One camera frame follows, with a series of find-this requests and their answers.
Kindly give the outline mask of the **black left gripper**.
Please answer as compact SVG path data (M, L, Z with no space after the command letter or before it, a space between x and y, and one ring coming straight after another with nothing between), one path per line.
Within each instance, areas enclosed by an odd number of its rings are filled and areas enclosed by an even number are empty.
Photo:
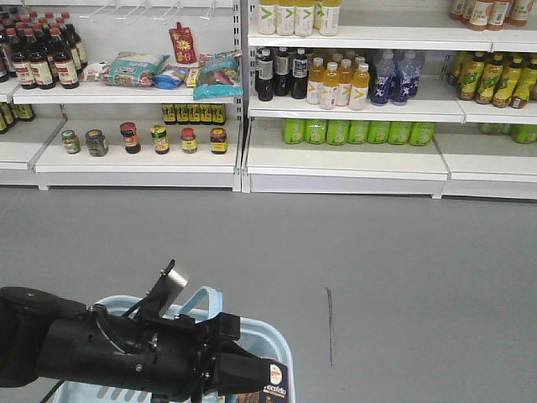
M147 350L142 390L170 401L200 401L216 378L216 363L219 395L262 390L274 361L236 345L239 338L240 318L224 312L188 329L159 331Z

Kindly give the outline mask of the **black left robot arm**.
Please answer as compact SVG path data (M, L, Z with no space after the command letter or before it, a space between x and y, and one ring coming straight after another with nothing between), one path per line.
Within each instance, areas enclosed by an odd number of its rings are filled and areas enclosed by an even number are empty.
M1 386L37 378L147 391L172 401L261 390L273 360L237 344L240 318L163 316L152 292L121 316L32 288L1 289Z

